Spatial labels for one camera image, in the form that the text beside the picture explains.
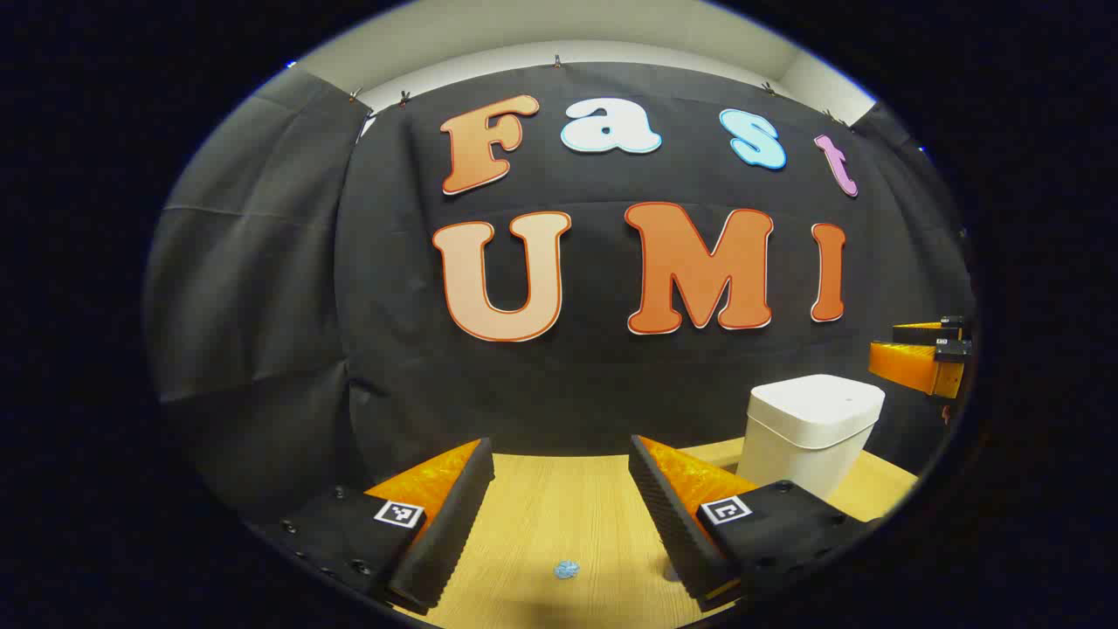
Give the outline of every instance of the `wooden table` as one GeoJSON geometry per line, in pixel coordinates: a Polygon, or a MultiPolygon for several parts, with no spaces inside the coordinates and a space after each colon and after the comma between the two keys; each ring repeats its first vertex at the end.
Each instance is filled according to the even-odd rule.
{"type": "MultiPolygon", "coordinates": [[[[741,439],[686,448],[733,469],[741,439]]],[[[702,613],[681,583],[628,473],[628,457],[494,455],[496,478],[438,607],[446,629],[676,628],[702,613]],[[581,566],[556,579],[561,561],[581,566]]],[[[863,451],[828,503],[862,521],[884,515],[916,483],[863,451]]]]}

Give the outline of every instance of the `white lid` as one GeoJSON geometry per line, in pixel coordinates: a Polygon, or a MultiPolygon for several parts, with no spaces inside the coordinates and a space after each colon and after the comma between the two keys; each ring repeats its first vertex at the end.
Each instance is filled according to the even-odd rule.
{"type": "Polygon", "coordinates": [[[749,420],[807,450],[830,448],[873,426],[885,392],[818,374],[754,388],[749,420]]]}

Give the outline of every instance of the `black backdrop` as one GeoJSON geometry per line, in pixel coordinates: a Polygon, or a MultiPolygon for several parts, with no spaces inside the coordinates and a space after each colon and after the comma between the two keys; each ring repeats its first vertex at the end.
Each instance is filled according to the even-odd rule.
{"type": "MultiPolygon", "coordinates": [[[[0,284],[18,299],[0,328],[15,584],[0,622],[387,622],[259,546],[161,447],[140,334],[154,208],[186,155],[292,50],[369,4],[27,7],[3,22],[19,61],[6,66],[20,113],[8,146],[26,150],[0,170],[0,284]]],[[[749,10],[851,72],[926,143],[965,201],[988,324],[956,439],[909,503],[790,604],[740,623],[1105,625],[1114,425],[1092,379],[1112,374],[1115,16],[1040,2],[749,10]]]]}
{"type": "MultiPolygon", "coordinates": [[[[949,201],[921,179],[934,170],[919,151],[915,164],[902,156],[888,115],[852,131],[730,79],[605,63],[445,86],[381,112],[354,144],[366,111],[299,66],[284,72],[206,142],[157,230],[146,298],[159,390],[190,456],[234,504],[291,508],[333,476],[371,483],[483,436],[500,452],[558,456],[622,454],[632,433],[675,447],[732,439],[750,389],[812,373],[887,391],[868,449],[901,467],[919,473],[946,435],[923,395],[866,372],[869,343],[892,325],[973,308],[949,201]],[[439,126],[519,94],[540,111],[521,122],[509,174],[444,194],[451,153],[439,126]],[[647,154],[567,149],[565,111],[593,97],[636,102],[663,144],[647,154]],[[719,123],[724,108],[773,123],[787,164],[739,160],[719,123]],[[813,142],[824,133],[845,154],[855,198],[813,142]],[[642,251],[624,213],[647,200],[682,204],[708,248],[735,208],[773,218],[768,326],[626,330],[642,251]],[[433,232],[493,223],[489,297],[515,309],[524,254],[506,226],[542,209],[572,219],[558,322],[528,343],[465,334],[447,311],[433,232]],[[815,222],[846,234],[839,322],[809,317],[815,222]]],[[[674,299],[685,311],[678,290],[674,299]]]]}

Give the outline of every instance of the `clip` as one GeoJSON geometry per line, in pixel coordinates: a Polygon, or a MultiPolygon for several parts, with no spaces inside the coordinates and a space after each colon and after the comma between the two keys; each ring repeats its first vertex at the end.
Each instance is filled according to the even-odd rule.
{"type": "Polygon", "coordinates": [[[823,113],[827,114],[827,117],[830,117],[830,118],[831,118],[831,120],[832,120],[833,122],[837,122],[839,124],[842,124],[843,126],[846,126],[846,123],[845,123],[845,122],[843,122],[843,121],[841,121],[841,120],[839,120],[837,117],[835,117],[835,116],[834,116],[834,115],[833,115],[833,114],[831,113],[831,109],[823,109],[823,113]]]}
{"type": "Polygon", "coordinates": [[[972,342],[941,339],[936,341],[936,363],[966,363],[972,355],[972,342]]]}

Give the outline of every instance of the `white wall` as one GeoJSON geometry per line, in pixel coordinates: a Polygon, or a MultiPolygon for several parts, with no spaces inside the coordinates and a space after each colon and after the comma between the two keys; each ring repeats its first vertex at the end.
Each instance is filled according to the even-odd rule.
{"type": "MultiPolygon", "coordinates": [[[[352,92],[474,53],[569,40],[659,46],[773,78],[799,51],[780,35],[701,0],[418,0],[354,25],[299,63],[352,92]]],[[[529,65],[549,63],[551,55],[529,65]]]]}
{"type": "Polygon", "coordinates": [[[724,76],[758,87],[768,82],[773,89],[795,98],[784,85],[771,77],[730,64],[669,48],[625,41],[540,41],[508,46],[464,55],[405,74],[362,92],[358,99],[381,111],[400,102],[400,90],[417,96],[451,83],[521,67],[551,65],[559,55],[562,63],[628,61],[671,66],[724,76]]]}
{"type": "Polygon", "coordinates": [[[780,83],[796,101],[821,112],[831,109],[846,124],[858,122],[874,103],[873,96],[806,50],[793,59],[780,83]]]}

